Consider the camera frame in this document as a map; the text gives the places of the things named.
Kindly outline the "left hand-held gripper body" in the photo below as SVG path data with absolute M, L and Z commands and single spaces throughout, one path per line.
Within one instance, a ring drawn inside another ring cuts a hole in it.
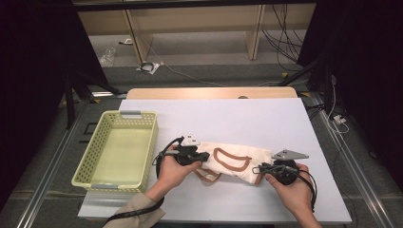
M 199 159 L 199 145 L 200 142 L 188 134 L 170 142 L 163 150 L 163 155 L 173 156 L 180 165 L 188 165 Z

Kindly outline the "cream baby bodysuit brown trim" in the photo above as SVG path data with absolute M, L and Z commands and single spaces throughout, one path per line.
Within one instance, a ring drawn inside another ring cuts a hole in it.
M 202 142 L 198 148 L 207 152 L 209 158 L 204 161 L 195 174 L 206 182 L 216 182 L 221 175 L 241 179 L 251 184 L 258 184 L 261 174 L 253 172 L 263 162 L 271 163 L 272 151 L 248 145 Z

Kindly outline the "pale green perforated plastic basket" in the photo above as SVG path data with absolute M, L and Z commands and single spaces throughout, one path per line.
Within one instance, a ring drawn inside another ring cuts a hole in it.
M 104 112 L 71 184 L 87 191 L 143 192 L 158 131 L 152 111 Z

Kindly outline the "person's right hand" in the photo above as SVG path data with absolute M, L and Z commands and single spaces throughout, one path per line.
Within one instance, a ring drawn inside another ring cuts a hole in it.
M 266 180 L 274 187 L 281 202 L 296 218 L 307 219 L 313 215 L 310 187 L 301 179 L 292 184 L 283 185 L 270 174 L 265 175 Z

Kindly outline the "black metal stand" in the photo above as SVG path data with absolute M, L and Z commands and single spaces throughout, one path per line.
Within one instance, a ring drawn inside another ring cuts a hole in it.
M 70 129 L 76 119 L 73 92 L 76 92 L 82 100 L 92 99 L 94 95 L 89 90 L 89 85 L 96 85 L 112 95 L 126 95 L 126 91 L 122 91 L 109 84 L 107 80 L 100 80 L 85 74 L 84 72 L 69 73 L 64 78 L 65 99 L 67 103 L 67 129 Z
M 317 91 L 320 86 L 324 89 L 324 111 L 330 116 L 335 108 L 335 85 L 332 82 L 332 72 L 327 61 L 322 57 L 317 57 L 312 63 L 305 66 L 297 73 L 287 76 L 278 83 L 278 86 L 287 86 L 299 79 L 300 77 L 310 73 L 307 87 L 311 91 Z

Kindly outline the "black curtain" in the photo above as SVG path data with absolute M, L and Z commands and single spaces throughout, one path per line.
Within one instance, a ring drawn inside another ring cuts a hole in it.
M 72 0 L 0 0 L 0 211 L 67 88 L 106 84 Z
M 331 52 L 338 92 L 403 191 L 403 0 L 317 0 L 298 62 L 318 57 L 346 10 Z

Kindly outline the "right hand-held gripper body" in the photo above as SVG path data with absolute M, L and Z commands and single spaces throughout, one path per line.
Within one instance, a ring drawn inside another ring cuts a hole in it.
M 298 153 L 293 150 L 283 149 L 272 156 L 274 162 L 269 168 L 269 173 L 272 174 L 277 181 L 283 185 L 293 183 L 299 174 L 296 160 L 308 159 L 307 154 Z

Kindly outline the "light wooden shelf unit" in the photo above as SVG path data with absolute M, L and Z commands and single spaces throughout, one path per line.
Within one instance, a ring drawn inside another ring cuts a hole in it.
M 150 0 L 72 0 L 86 33 L 130 36 L 139 62 L 145 60 L 156 34 L 188 32 L 241 31 L 251 60 L 257 58 L 259 32 L 279 30 L 278 18 L 286 10 L 289 29 L 307 29 L 314 3 L 280 3 L 244 6 L 174 7 L 150 9 L 113 9 L 113 5 Z

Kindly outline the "person's left hand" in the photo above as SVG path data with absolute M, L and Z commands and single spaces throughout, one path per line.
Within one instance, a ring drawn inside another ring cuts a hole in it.
M 172 155 L 166 155 L 160 166 L 157 184 L 165 193 L 179 186 L 187 175 L 197 170 L 202 163 L 195 161 L 188 165 L 180 165 Z

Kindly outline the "aluminium floor rail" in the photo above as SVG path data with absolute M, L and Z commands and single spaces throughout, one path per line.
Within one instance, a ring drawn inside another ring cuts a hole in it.
M 388 214 L 388 211 L 381 201 L 380 196 L 375 192 L 370 180 L 364 173 L 364 170 L 361 168 L 358 160 L 355 158 L 353 151 L 345 141 L 347 134 L 352 133 L 351 127 L 346 123 L 337 124 L 331 122 L 330 116 L 328 116 L 324 110 L 319 111 L 319 116 L 332 137 L 338 153 L 343 159 L 347 170 L 350 172 L 355 186 L 358 189 L 360 196 L 365 201 L 370 213 L 372 214 L 377 227 L 395 228 L 395 222 Z
M 45 200 L 48 189 L 54 180 L 54 177 L 60 167 L 63 157 L 65 156 L 67 149 L 70 145 L 71 139 L 77 129 L 77 125 L 82 119 L 83 112 L 87 107 L 87 103 L 78 104 L 74 114 L 76 117 L 73 119 L 72 124 L 68 127 L 63 135 L 62 140 L 59 142 L 57 149 L 53 153 L 47 170 L 41 178 L 39 185 L 31 195 L 29 203 L 24 210 L 21 218 L 19 219 L 17 228 L 30 228 L 36 219 L 36 216 Z

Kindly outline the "clear plastic bag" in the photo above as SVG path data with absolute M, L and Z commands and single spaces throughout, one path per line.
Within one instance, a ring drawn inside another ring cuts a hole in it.
M 116 49 L 108 47 L 102 57 L 99 59 L 101 67 L 112 67 L 114 65 Z

